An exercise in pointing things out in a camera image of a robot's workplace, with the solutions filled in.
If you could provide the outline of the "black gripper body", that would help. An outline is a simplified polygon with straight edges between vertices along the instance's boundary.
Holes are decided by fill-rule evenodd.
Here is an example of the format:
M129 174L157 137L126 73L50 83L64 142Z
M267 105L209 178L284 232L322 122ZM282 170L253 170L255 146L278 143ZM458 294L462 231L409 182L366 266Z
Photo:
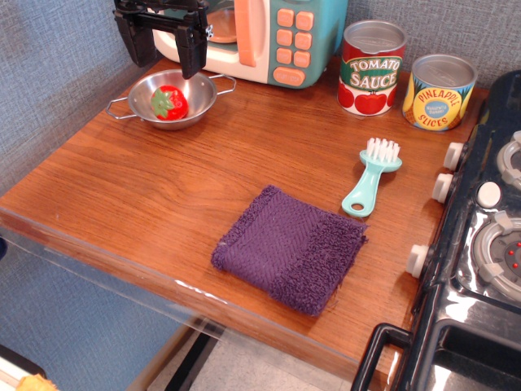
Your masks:
M114 7L116 22L131 33L186 29L196 38L213 36L205 1L114 1Z

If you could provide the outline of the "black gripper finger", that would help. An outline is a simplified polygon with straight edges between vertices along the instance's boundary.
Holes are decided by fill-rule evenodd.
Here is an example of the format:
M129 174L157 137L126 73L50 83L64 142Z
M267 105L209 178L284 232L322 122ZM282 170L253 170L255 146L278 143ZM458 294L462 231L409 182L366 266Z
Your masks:
M123 15L115 15L115 21L131 60L140 68L153 62L156 59L156 48L151 29Z
M179 27L175 40L179 63L182 66L182 77L188 80L206 66L208 25Z

